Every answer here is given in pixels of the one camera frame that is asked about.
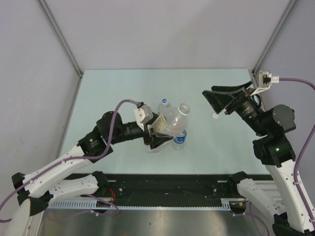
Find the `blue label Pocari bottle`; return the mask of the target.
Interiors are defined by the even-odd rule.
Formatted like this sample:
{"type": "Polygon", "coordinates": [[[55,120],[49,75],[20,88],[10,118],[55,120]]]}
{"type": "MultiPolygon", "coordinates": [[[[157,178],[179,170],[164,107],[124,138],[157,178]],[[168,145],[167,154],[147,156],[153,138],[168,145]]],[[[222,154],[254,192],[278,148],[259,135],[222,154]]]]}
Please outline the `blue label Pocari bottle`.
{"type": "Polygon", "coordinates": [[[187,131],[184,129],[178,136],[173,139],[172,147],[175,150],[182,150],[185,146],[187,131]]]}

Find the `white bottle cap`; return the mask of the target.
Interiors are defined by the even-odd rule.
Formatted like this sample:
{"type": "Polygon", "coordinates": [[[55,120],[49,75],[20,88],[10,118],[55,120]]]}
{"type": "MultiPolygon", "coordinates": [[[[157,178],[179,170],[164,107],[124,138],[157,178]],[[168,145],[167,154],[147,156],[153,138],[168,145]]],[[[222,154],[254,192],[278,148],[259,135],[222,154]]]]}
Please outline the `white bottle cap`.
{"type": "Polygon", "coordinates": [[[218,115],[218,114],[216,114],[216,113],[213,113],[213,114],[212,114],[212,118],[214,118],[214,119],[218,119],[218,118],[219,118],[219,115],[218,115]]]}

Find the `square clear juice bottle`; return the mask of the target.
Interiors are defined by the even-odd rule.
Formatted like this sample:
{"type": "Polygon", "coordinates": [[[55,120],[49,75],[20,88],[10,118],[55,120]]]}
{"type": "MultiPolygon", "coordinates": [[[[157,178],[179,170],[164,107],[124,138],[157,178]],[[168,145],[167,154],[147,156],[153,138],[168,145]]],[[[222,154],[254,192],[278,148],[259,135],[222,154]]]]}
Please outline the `square clear juice bottle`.
{"type": "Polygon", "coordinates": [[[155,132],[177,137],[187,127],[190,107],[181,103],[177,107],[162,109],[158,118],[152,124],[155,132]]]}

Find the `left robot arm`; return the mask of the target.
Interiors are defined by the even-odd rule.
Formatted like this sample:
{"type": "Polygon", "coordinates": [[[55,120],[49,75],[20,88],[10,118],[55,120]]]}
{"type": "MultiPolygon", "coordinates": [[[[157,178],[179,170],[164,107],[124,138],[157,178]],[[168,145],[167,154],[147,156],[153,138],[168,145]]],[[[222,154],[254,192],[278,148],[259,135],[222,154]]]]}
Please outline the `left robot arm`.
{"type": "Polygon", "coordinates": [[[12,218],[1,220],[1,223],[9,224],[5,235],[25,236],[31,217],[57,200],[80,195],[106,195],[108,180],[101,171],[70,181],[65,178],[111,154],[112,144],[141,138],[150,149],[156,149],[173,139],[173,135],[163,134],[153,127],[153,123],[160,118],[157,114],[146,114],[138,108],[135,117],[135,121],[123,123],[118,112],[106,112],[94,129],[66,154],[31,174],[14,174],[11,177],[14,191],[0,206],[3,207],[11,197],[17,195],[19,208],[12,218]]]}

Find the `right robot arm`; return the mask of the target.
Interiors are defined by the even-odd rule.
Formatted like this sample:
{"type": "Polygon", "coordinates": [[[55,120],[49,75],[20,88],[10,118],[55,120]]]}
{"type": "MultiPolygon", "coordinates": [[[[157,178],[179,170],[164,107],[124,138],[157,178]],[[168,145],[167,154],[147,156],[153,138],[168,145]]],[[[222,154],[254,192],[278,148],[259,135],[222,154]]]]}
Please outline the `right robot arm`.
{"type": "Polygon", "coordinates": [[[261,98],[251,85],[213,86],[202,95],[216,114],[236,112],[259,137],[253,141],[254,154],[270,173],[282,201],[277,202],[256,186],[245,172],[229,177],[227,192],[248,199],[271,222],[274,235],[313,236],[315,209],[305,193],[296,168],[298,158],[286,137],[296,128],[294,110],[283,104],[262,110],[261,98]]]}

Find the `green label clear bottle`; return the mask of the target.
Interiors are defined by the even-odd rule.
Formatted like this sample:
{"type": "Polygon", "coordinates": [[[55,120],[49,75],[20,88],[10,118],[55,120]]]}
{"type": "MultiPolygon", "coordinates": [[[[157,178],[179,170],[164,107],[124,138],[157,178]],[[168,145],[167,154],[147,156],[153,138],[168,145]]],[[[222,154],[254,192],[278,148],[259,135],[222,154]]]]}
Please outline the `green label clear bottle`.
{"type": "Polygon", "coordinates": [[[160,115],[165,109],[170,108],[171,104],[167,98],[163,98],[157,108],[157,114],[160,115]]]}

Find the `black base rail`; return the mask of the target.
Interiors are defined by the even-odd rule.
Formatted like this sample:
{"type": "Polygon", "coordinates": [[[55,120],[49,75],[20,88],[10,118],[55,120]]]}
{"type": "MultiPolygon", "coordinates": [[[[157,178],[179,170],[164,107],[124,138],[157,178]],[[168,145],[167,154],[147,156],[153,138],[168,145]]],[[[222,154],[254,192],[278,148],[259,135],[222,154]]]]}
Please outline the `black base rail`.
{"type": "Polygon", "coordinates": [[[145,175],[106,174],[106,190],[99,198],[114,197],[114,204],[148,204],[150,206],[198,206],[221,198],[237,198],[236,189],[227,183],[229,175],[145,175]]]}

